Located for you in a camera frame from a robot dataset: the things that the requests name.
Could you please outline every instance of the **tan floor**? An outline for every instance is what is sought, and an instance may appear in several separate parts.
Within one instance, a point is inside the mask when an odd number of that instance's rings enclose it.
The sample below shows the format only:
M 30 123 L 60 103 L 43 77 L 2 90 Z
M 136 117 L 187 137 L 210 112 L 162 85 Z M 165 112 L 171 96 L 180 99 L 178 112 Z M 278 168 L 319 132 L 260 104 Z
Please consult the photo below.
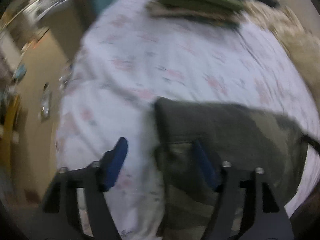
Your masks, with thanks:
M 17 127 L 19 145 L 12 149 L 12 180 L 18 202 L 25 204 L 25 191 L 36 192 L 42 197 L 55 173 L 52 128 L 58 120 L 59 78 L 67 59 L 48 31 L 37 44 L 28 48 L 22 61 L 27 73 L 18 86 L 22 111 Z M 46 82 L 52 91 L 51 118 L 41 122 L 38 115 Z

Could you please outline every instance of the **stack of folded clothes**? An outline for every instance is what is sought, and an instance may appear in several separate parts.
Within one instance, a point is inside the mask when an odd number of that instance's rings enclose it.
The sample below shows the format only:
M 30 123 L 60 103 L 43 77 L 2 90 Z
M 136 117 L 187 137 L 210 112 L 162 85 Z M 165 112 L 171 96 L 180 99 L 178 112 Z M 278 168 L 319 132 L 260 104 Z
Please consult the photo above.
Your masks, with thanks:
M 152 17 L 186 17 L 214 25 L 234 27 L 244 9 L 238 0 L 152 0 L 147 4 Z

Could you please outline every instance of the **metal screw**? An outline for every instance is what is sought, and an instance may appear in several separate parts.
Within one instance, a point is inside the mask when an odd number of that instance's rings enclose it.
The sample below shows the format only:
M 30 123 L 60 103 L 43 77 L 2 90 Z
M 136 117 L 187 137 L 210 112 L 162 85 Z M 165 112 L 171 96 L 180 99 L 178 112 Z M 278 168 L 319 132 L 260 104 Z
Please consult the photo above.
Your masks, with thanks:
M 62 173 L 66 173 L 69 169 L 67 167 L 61 167 L 59 169 L 59 173 L 62 174 Z
M 91 166 L 93 168 L 98 168 L 98 167 L 100 167 L 100 162 L 99 161 L 94 161 L 93 163 L 91 163 Z
M 231 163 L 230 162 L 222 162 L 222 167 L 225 167 L 225 168 L 230 168 L 231 167 Z
M 256 168 L 256 173 L 258 174 L 263 174 L 264 173 L 264 169 L 261 167 Z

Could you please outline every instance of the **white floral bed sheet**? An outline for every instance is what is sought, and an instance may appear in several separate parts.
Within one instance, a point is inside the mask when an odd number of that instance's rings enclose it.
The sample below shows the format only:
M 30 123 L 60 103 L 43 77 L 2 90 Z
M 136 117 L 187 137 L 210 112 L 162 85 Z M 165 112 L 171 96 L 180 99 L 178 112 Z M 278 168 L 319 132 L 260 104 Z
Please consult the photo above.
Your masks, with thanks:
M 57 131 L 58 166 L 79 169 L 111 150 L 119 137 L 129 152 L 105 194 L 124 239 L 156 239 L 164 212 L 152 103 L 157 96 L 238 103 L 287 114 L 315 138 L 315 103 L 281 45 L 252 23 L 238 30 L 184 19 L 150 18 L 149 0 L 117 0 L 87 31 L 65 91 Z M 307 198 L 320 174 L 309 147 L 288 215 Z

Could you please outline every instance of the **camouflage fabric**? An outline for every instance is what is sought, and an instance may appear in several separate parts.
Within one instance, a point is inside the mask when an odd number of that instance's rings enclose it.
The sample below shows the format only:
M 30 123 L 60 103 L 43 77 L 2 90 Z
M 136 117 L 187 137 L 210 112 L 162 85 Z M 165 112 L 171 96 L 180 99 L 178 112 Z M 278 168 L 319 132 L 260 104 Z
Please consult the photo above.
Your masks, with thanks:
M 208 158 L 213 152 L 238 169 L 262 167 L 285 205 L 296 193 L 303 173 L 307 144 L 298 124 L 287 116 L 244 106 L 190 103 L 159 98 L 155 103 L 161 147 L 156 161 L 163 172 L 166 210 L 159 236 L 200 239 L 214 212 L 218 193 L 201 176 L 191 153 L 199 140 Z M 240 228 L 237 209 L 232 233 Z

